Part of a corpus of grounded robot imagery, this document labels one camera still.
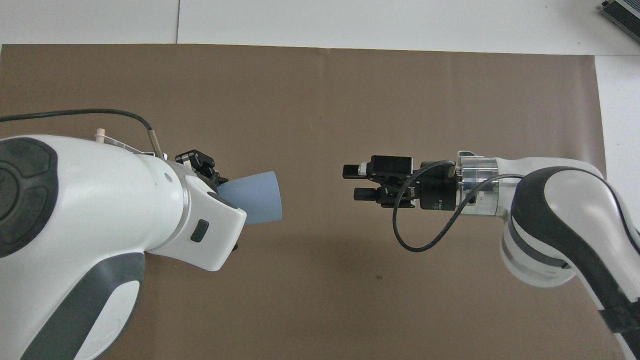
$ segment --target black strap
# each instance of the black strap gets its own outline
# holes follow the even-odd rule
[[[640,301],[600,310],[600,315],[613,333],[640,329]]]
[[[520,236],[520,233],[518,233],[518,231],[516,230],[515,225],[513,225],[513,217],[509,219],[509,221],[507,222],[507,226],[509,228],[509,234],[511,234],[513,242],[518,245],[520,250],[522,250],[530,258],[548,266],[553,266],[561,269],[570,268],[569,264],[567,264],[566,261],[544,255],[540,251],[534,249],[533,246],[529,245],[526,241],[524,241],[524,239]]]

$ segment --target blue cup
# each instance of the blue cup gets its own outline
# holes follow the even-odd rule
[[[246,212],[245,225],[282,220],[280,189],[273,171],[219,185],[218,194]]]

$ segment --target black cable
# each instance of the black cable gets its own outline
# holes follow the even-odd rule
[[[45,113],[31,113],[31,114],[21,114],[21,115],[8,115],[0,117],[0,122],[7,121],[15,121],[15,120],[26,120],[26,119],[39,119],[43,117],[55,117],[55,116],[64,116],[64,115],[80,115],[80,114],[115,114],[122,115],[126,117],[130,117],[132,119],[136,119],[141,124],[145,126],[147,129],[147,134],[149,135],[149,140],[151,141],[151,146],[154,148],[154,154],[163,159],[163,153],[160,149],[160,144],[158,144],[158,140],[156,138],[156,132],[153,130],[151,125],[143,119],[140,115],[130,113],[124,110],[117,109],[77,109],[77,110],[59,110],[59,111],[48,111]]]
[[[32,113],[32,114],[22,114],[22,115],[9,115],[0,117],[0,122],[6,121],[14,121],[14,120],[26,120],[26,119],[39,119],[42,117],[55,117],[55,116],[63,116],[63,115],[79,115],[79,114],[116,114],[123,115],[126,117],[134,118],[137,121],[140,121],[145,128],[149,130],[153,130],[151,125],[143,119],[140,115],[130,113],[124,110],[116,110],[116,109],[78,109],[78,110],[59,110],[59,111],[48,111],[45,113]]]
[[[479,183],[475,188],[473,188],[473,190],[471,190],[471,192],[469,192],[467,194],[465,199],[462,200],[462,202],[460,203],[460,205],[458,206],[456,211],[453,213],[453,215],[451,216],[449,221],[444,225],[444,227],[442,228],[442,230],[440,231],[438,236],[436,236],[433,240],[431,240],[431,242],[429,242],[427,245],[425,245],[423,247],[411,247],[411,246],[407,245],[402,240],[402,237],[400,236],[400,233],[398,232],[398,228],[397,228],[397,212],[398,212],[398,207],[400,206],[400,201],[402,200],[402,195],[404,194],[406,189],[409,187],[411,182],[413,180],[415,180],[418,176],[420,176],[421,174],[423,174],[424,172],[426,172],[427,170],[429,170],[431,168],[434,168],[434,167],[440,166],[440,165],[445,165],[445,164],[455,165],[455,162],[450,161],[450,160],[437,161],[435,163],[431,163],[429,165],[425,165],[425,166],[421,167],[416,172],[414,172],[413,175],[411,175],[404,182],[404,184],[400,188],[400,191],[398,192],[398,195],[396,197],[396,202],[394,203],[394,214],[393,214],[392,222],[393,222],[394,234],[396,236],[396,239],[398,240],[400,245],[402,245],[402,247],[404,247],[406,250],[409,250],[411,252],[423,252],[425,250],[429,250],[430,248],[434,247],[444,237],[444,235],[447,233],[447,231],[449,231],[449,229],[451,228],[453,223],[456,221],[458,216],[460,216],[460,214],[462,214],[462,210],[469,203],[469,201],[471,201],[473,196],[475,194],[477,194],[480,190],[482,190],[486,185],[488,185],[488,184],[490,184],[490,183],[492,183],[492,182],[494,182],[496,180],[499,180],[499,179],[507,179],[507,178],[521,179],[521,178],[524,177],[523,175],[519,175],[519,174],[501,174],[501,175],[494,176],[494,177],[492,177],[490,179],[487,179],[487,180],[483,181],[482,183]]]

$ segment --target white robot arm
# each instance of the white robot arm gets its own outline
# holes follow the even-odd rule
[[[160,157],[62,136],[0,140],[0,359],[100,356],[131,317],[144,252],[219,270],[248,218],[282,216],[265,179],[276,203],[245,211],[220,195],[234,181]]]
[[[578,275],[627,359],[640,359],[640,236],[621,199],[590,164],[559,158],[505,160],[472,152],[453,161],[422,163],[372,156],[345,165],[346,179],[368,179],[355,200],[394,208],[394,232],[406,249],[431,248],[459,214],[501,217],[500,252],[507,269],[533,286],[553,287]],[[421,248],[400,237],[398,208],[455,210],[445,229]]]

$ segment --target black bracket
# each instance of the black bracket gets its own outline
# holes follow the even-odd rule
[[[406,156],[371,156],[366,165],[345,165],[344,179],[365,179],[380,184],[379,188],[355,188],[353,199],[375,201],[383,208],[393,208],[398,192],[414,173],[413,159]],[[422,209],[454,210],[456,208],[455,165],[445,164],[428,170],[409,184],[399,208],[414,208],[420,199]]]
[[[194,149],[188,152],[184,152],[180,155],[176,155],[175,161],[183,165],[191,165],[193,171],[198,174],[201,179],[206,179],[205,182],[213,190],[216,190],[218,185],[224,184],[229,181],[229,179],[221,177],[220,173],[216,171],[216,162],[213,160],[213,158],[198,150]]]

